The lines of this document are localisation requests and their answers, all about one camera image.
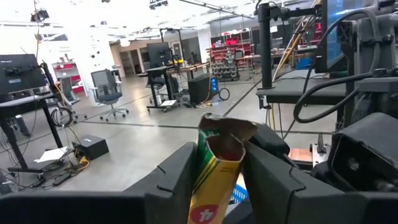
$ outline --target storage rack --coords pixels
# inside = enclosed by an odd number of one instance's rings
[[[222,47],[212,47],[207,49],[211,59],[211,70],[219,81],[236,81],[240,75],[238,68],[245,67],[244,59],[236,60],[236,51],[242,51],[243,55],[251,54],[251,43],[244,42]]]
[[[84,87],[78,84],[81,78],[75,62],[69,61],[62,63],[54,63],[52,64],[52,67],[54,69],[54,73],[58,81],[61,78],[70,77],[72,80],[73,92],[79,93],[84,91]]]

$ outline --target desk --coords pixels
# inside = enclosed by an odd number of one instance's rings
[[[274,82],[273,88],[267,90],[258,90],[256,95],[259,97],[260,109],[263,109],[264,102],[263,96],[267,98],[267,103],[288,103],[296,104],[299,98],[303,95],[303,88],[307,73],[306,70],[295,70],[284,75],[284,77],[290,77],[285,80],[279,80]],[[329,78],[313,78],[309,79],[307,90],[319,85],[323,82],[327,82]],[[304,103],[308,105],[336,105],[346,96],[346,85],[340,84],[330,86],[319,90],[309,96]],[[340,121],[343,120],[345,108],[341,107],[337,110],[336,128],[340,126]]]
[[[167,96],[169,100],[173,100],[173,90],[171,88],[171,82],[170,82],[170,77],[169,74],[167,74],[167,71],[173,68],[173,66],[161,66],[157,68],[151,68],[146,70],[146,74],[141,74],[139,77],[148,77],[148,83],[150,85],[150,90],[152,92],[152,97],[154,98],[154,106],[147,106],[147,109],[165,109],[165,106],[160,106],[157,102],[156,99],[156,92],[153,84],[153,78],[162,76],[164,77],[165,80],[165,85],[167,89]]]
[[[206,62],[206,63],[201,63],[201,64],[196,64],[196,65],[188,65],[186,67],[180,67],[180,69],[176,70],[168,70],[167,74],[171,75],[171,74],[175,74],[175,73],[188,73],[189,72],[189,76],[188,76],[188,81],[193,79],[193,73],[195,71],[198,70],[198,68],[204,68],[206,67],[207,69],[207,73],[209,73],[209,67],[210,67],[210,63]]]
[[[48,105],[46,100],[49,98],[53,98],[53,94],[50,93],[48,95],[43,96],[28,96],[25,98],[21,98],[18,100],[12,100],[5,103],[0,103],[0,127],[3,130],[4,134],[6,134],[8,141],[14,151],[14,154],[17,157],[19,167],[10,167],[8,171],[10,172],[34,172],[41,173],[43,172],[44,166],[48,165],[48,163],[32,163],[32,167],[29,167],[24,159],[24,155],[18,147],[17,139],[15,137],[14,131],[7,124],[6,119],[11,118],[17,114],[24,114],[31,112],[33,110],[42,108],[47,118],[47,122],[49,123],[52,135],[54,137],[55,143],[57,147],[62,147],[61,139],[58,135],[57,129],[55,127],[54,122],[52,121]]]

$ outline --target computer tower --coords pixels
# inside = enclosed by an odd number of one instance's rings
[[[191,103],[198,105],[211,100],[218,93],[218,80],[205,73],[188,81],[188,88]]]

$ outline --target door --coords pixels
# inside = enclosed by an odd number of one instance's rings
[[[134,67],[134,71],[136,74],[141,74],[141,66],[139,64],[139,57],[138,57],[138,51],[137,50],[132,50],[130,51],[131,54],[131,59],[132,59],[132,66]]]
[[[126,76],[134,75],[134,67],[129,56],[129,52],[120,52],[120,58],[122,60],[122,66]]]
[[[179,41],[170,42],[170,45],[171,48],[173,49],[173,54],[178,55],[181,59],[183,59],[180,42]]]

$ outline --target gray floor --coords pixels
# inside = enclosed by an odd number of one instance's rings
[[[56,190],[95,190],[122,191],[147,175],[157,164],[176,151],[187,141],[197,138],[197,124],[205,112],[214,112],[233,118],[249,119],[258,123],[266,120],[266,111],[259,110],[258,98],[254,86],[260,76],[245,81],[247,75],[237,82],[220,83],[227,87],[231,96],[227,101],[220,101],[212,107],[190,109],[183,106],[174,108],[167,113],[161,110],[147,112],[150,90],[146,88],[146,78],[130,77],[123,80],[123,97],[117,107],[127,108],[130,113],[126,118],[111,117],[109,122],[101,121],[100,114],[108,109],[106,106],[92,107],[88,99],[81,97],[81,102],[74,109],[86,113],[87,120],[81,120],[74,125],[78,137],[91,134],[105,138],[110,153],[93,161],[90,166],[76,177],[65,182]],[[280,130],[279,117],[282,117],[282,130],[286,130],[293,120],[293,105],[280,105],[280,111],[275,106],[276,129]],[[308,117],[327,109],[326,106],[308,106],[303,109],[302,116]],[[44,149],[55,147],[52,135],[42,111],[23,115],[28,128],[33,129],[30,139],[17,133],[18,143],[27,161],[38,159]],[[335,125],[335,114],[311,124],[295,124],[293,131],[286,139],[290,147],[308,148],[311,142],[317,140],[316,132],[330,133]],[[70,130],[59,129],[59,135],[64,145],[75,140]],[[0,140],[4,147],[9,145]],[[325,136],[330,142],[330,135]],[[0,168],[6,169],[12,165],[12,151],[0,152]],[[21,184],[29,185],[35,181],[35,174],[21,174]]]

